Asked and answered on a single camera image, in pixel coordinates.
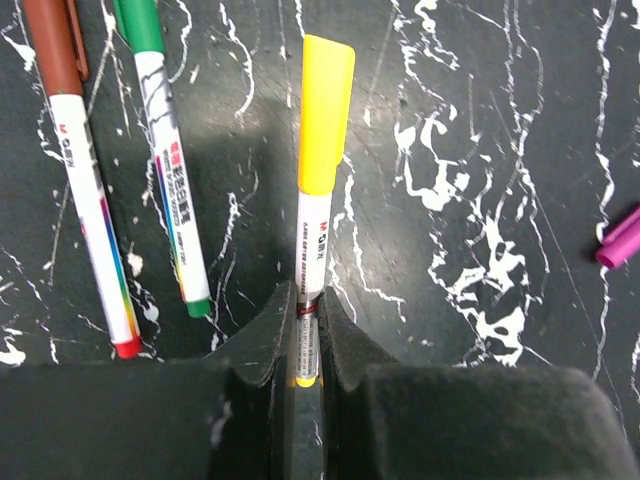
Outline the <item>red marker pen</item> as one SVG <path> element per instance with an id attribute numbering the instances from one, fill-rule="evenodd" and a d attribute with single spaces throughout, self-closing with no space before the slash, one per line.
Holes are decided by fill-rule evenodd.
<path id="1" fill-rule="evenodd" d="M 46 94 L 110 339 L 122 359 L 142 342 L 102 183 L 83 95 Z"/>

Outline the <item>brown pen cap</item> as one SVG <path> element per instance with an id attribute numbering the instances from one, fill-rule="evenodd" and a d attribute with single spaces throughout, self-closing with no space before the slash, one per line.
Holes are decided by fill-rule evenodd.
<path id="1" fill-rule="evenodd" d="M 48 96 L 83 95 L 89 67 L 74 0 L 25 0 L 24 11 Z"/>

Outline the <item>yellow pen cap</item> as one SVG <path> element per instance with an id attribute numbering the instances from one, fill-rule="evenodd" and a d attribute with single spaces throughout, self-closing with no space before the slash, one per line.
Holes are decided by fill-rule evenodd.
<path id="1" fill-rule="evenodd" d="M 298 187 L 307 195 L 333 192 L 346 143 L 354 70 L 351 46 L 304 37 Z"/>

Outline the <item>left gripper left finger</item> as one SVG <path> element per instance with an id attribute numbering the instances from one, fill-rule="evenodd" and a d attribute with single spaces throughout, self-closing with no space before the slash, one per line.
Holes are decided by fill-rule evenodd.
<path id="1" fill-rule="evenodd" d="M 287 479 L 295 289 L 197 359 L 1 372 L 5 479 Z"/>

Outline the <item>yellow marker pen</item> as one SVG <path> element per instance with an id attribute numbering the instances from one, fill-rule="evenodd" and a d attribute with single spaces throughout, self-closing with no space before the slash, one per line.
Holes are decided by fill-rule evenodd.
<path id="1" fill-rule="evenodd" d="M 325 288 L 333 192 L 312 196 L 298 187 L 295 285 L 297 293 L 296 384 L 309 388 L 319 368 L 318 309 Z"/>

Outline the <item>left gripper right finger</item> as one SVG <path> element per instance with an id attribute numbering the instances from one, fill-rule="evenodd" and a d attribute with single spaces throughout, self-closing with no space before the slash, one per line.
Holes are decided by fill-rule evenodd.
<path id="1" fill-rule="evenodd" d="M 635 479 L 606 395 L 562 367 L 415 367 L 320 303 L 330 479 Z"/>

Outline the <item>green pen cap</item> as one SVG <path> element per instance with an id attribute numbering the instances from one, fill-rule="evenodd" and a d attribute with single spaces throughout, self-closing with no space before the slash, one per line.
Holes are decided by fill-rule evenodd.
<path id="1" fill-rule="evenodd" d="M 114 0 L 121 36 L 134 54 L 165 53 L 163 31 L 153 0 Z"/>

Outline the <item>green marker pen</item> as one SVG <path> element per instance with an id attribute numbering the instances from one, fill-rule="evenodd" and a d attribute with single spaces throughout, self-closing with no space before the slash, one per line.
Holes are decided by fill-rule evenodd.
<path id="1" fill-rule="evenodd" d="M 181 297 L 190 317 L 204 317 L 211 313 L 210 289 L 165 53 L 133 58 Z"/>

